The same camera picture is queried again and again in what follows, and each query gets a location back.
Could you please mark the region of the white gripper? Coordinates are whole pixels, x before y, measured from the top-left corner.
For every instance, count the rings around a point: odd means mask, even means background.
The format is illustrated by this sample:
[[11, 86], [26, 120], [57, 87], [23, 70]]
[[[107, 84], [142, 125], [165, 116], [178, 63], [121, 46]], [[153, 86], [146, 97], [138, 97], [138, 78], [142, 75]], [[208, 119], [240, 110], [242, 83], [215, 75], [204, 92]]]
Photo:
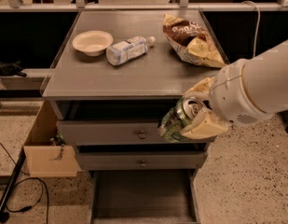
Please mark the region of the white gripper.
[[260, 110], [248, 97], [243, 85], [243, 68], [248, 60], [239, 59], [206, 77], [184, 93], [208, 100], [211, 109], [203, 107], [180, 134], [186, 138], [206, 139], [225, 133], [231, 124], [239, 127], [270, 119], [272, 114]]

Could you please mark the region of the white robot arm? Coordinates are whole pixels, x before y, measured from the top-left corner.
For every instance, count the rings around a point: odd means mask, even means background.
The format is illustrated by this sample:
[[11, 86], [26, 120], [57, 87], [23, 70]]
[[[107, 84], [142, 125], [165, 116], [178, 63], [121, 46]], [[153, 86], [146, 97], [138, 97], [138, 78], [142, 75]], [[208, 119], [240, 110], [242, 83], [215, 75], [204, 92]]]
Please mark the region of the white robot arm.
[[288, 39], [251, 60], [225, 66], [185, 94], [209, 103], [181, 130], [189, 139], [216, 136], [232, 125], [253, 125], [287, 111]]

